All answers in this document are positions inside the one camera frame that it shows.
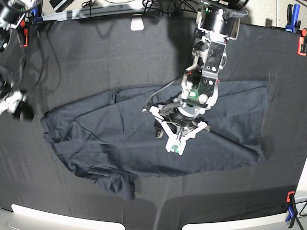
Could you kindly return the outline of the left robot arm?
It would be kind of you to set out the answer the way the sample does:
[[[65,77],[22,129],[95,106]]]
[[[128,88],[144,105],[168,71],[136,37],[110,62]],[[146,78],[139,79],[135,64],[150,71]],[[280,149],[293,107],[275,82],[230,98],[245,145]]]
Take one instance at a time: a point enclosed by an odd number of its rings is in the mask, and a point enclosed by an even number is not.
[[[227,62],[226,46],[236,40],[240,19],[248,15],[246,0],[202,0],[199,3],[191,56],[193,62],[182,73],[181,93],[172,101],[157,106],[148,103],[158,92],[146,99],[143,111],[155,118],[155,136],[167,134],[179,143],[208,130],[200,119],[217,102],[218,74]]]

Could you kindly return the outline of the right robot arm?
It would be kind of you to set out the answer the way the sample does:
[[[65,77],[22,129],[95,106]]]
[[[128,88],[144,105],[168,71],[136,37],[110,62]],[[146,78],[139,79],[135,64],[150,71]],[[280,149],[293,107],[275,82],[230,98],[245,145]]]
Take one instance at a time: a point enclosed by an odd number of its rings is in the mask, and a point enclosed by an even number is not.
[[[15,119],[32,121],[34,111],[28,103],[28,93],[19,89],[24,77],[26,55],[24,48],[28,46],[29,30],[26,27],[27,14],[30,22],[40,18],[42,12],[41,0],[2,0],[0,2],[0,51],[3,52],[10,44],[12,32],[15,31],[19,46],[22,48],[22,57],[19,61],[17,74],[18,81],[8,79],[15,72],[4,65],[0,66],[0,113],[9,113]]]

